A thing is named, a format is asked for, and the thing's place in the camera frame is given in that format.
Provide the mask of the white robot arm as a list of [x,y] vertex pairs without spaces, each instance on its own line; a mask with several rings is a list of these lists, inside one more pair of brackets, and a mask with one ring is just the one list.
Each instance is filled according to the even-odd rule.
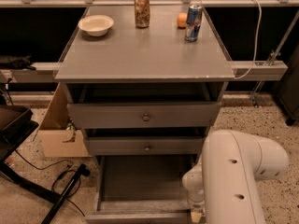
[[276,141],[234,130],[208,135],[199,161],[183,178],[192,224],[266,224],[256,182],[289,167]]

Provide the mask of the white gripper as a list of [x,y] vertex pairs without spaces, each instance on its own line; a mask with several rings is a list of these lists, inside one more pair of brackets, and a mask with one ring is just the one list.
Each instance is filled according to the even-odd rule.
[[182,185],[187,190],[192,223],[199,224],[205,207],[202,158],[182,177]]

